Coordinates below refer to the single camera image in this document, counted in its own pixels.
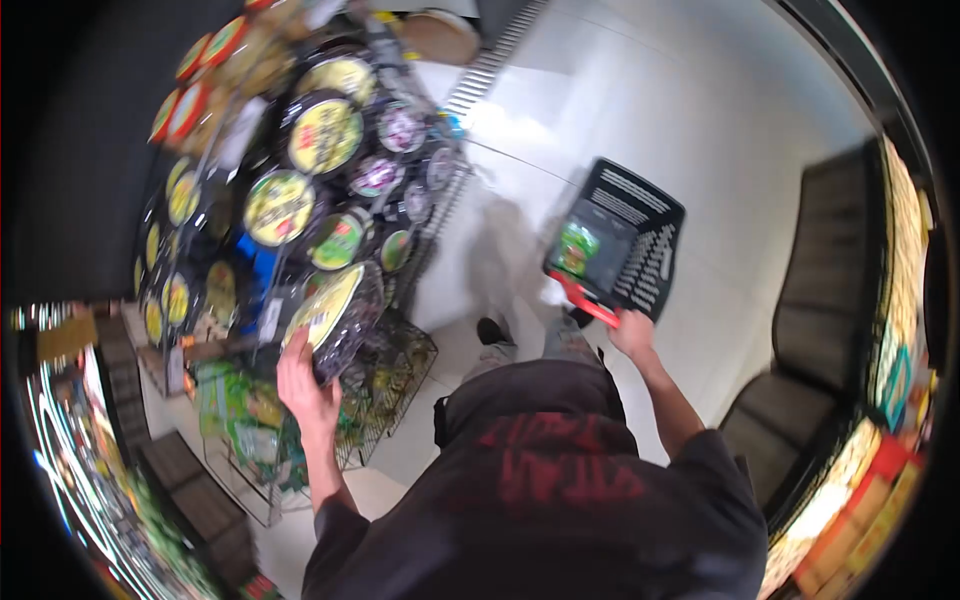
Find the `shoe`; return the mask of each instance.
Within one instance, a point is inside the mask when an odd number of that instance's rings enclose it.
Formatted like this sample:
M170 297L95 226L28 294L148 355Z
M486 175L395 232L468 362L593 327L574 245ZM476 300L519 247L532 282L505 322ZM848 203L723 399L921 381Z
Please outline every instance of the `shoe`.
M484 346L507 342L507 336L503 334L503 329L490 317L484 317L477 322L477 337Z
M577 326L580 327L581 331L583 331L587 325L593 323L593 315L582 308L574 308L566 314L570 316L570 319L577 322Z

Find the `packaged food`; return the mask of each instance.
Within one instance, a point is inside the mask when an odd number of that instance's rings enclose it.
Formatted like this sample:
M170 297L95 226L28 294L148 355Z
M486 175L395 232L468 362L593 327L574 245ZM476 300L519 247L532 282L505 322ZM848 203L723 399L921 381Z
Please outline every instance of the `packaged food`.
M183 325L189 309L189 297L190 289L181 273L175 273L163 284L161 306L171 326Z
M309 3L303 0L246 0L245 9L271 29L283 27L287 39L307 39L340 8L336 2Z
M350 179L350 190L366 199L389 196L400 185L406 168L392 158L382 155L367 156L357 165Z
M160 223L153 221L147 229L147 242L143 251L147 271L152 271L160 256Z
M325 385L347 368L383 313L383 280L371 262L352 265L328 279L295 313L283 344L300 327L309 328L313 374Z
M335 89L364 107L373 99L376 76L370 65L355 56L344 55L318 62L297 82L296 93Z
M311 221L319 225L327 211L310 179L287 169L276 169L257 180L247 195L243 223L252 240L275 249L300 239Z
M423 160L421 169L430 191L438 192L444 189L453 176L453 151L442 143L433 146L427 158Z
M398 155L409 155L423 146L426 123L406 102L395 100L386 107L376 121L380 144Z
M170 178L179 165L174 165ZM177 248L186 247L192 258L207 260L227 236L233 219L233 197L216 180L198 180L195 169L193 161L184 165L167 202L170 225L177 230L176 237L169 238L169 249L175 256Z
M177 185L177 181L180 181L180 176L187 170L194 171L196 170L196 164L189 156L181 156L180 159L174 163L173 168L170 169L170 173L167 175L167 182L164 186L166 191L166 199L169 202L174 193L174 186Z
M150 127L150 137L147 138L148 142L158 143L163 141L167 136L171 116L174 113L174 107L177 105L179 99L180 91L175 89L163 100L160 109L156 112L156 117L154 117L154 124Z
M175 152L200 158L221 127L211 149L211 163L231 171L240 165L267 107L267 101L262 98L231 106L229 90L211 87L204 81L195 82L177 102L165 144Z
M307 92L291 101L281 119L281 162L318 180L332 178L356 156L363 130L363 116L343 92Z
M143 289L143 259L139 256L133 262L133 297L140 298L140 291Z
M324 220L310 260L321 271L336 271L353 262L368 240L372 225L369 212L360 206L330 215Z
M225 329L230 329L236 318L236 275L226 260L218 260L206 272L204 312Z
M149 296L144 305L143 321L147 326L150 343L159 346L163 341L163 315L160 313L160 303L153 296Z
M178 263L169 271L160 293L160 308L166 315L170 331L176 335L193 333L198 317L203 313L206 287L193 265Z
M395 273L406 264L413 247L410 231L384 225L379 235L376 260L385 274Z
M183 60L180 61L180 65L177 67L176 77L178 82L188 82L193 74L197 72L200 66L200 58L204 54L206 45L212 37L213 34L201 36L201 38L195 41L194 44L190 46L190 49L186 51L186 54L183 55Z
M433 198L420 180L411 180L396 201L383 207L383 218L403 228L425 223L430 218Z
M279 93L294 55L265 25L238 16L217 32L200 59L201 67L212 69L212 82L239 89L245 98Z

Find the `green snack bag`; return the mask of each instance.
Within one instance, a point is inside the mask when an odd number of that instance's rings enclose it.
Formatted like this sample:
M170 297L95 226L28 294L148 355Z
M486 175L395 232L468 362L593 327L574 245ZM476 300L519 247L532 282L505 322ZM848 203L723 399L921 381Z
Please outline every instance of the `green snack bag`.
M560 256L556 265L576 277L584 276L587 261L600 249L600 240L589 229L569 222L560 234Z

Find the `person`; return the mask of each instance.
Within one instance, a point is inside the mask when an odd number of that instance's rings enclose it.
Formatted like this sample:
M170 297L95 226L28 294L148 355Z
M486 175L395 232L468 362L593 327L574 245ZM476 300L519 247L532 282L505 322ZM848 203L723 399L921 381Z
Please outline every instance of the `person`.
M668 467L643 461L610 374L573 317L515 363L490 319L476 367L435 406L441 447L396 506L361 516L334 457L341 389L318 387L306 332L277 365L316 513L302 597L756 598L767 532L747 476L624 312L609 331L653 402Z

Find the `barcode label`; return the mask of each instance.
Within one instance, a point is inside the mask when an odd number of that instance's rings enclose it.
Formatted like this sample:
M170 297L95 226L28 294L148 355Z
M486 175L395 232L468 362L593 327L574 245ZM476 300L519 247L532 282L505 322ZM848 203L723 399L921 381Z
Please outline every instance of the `barcode label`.
M260 335L258 336L262 344L267 344L274 340L276 322L280 319L280 308L282 306L283 298L272 298L263 310L263 316L260 318Z

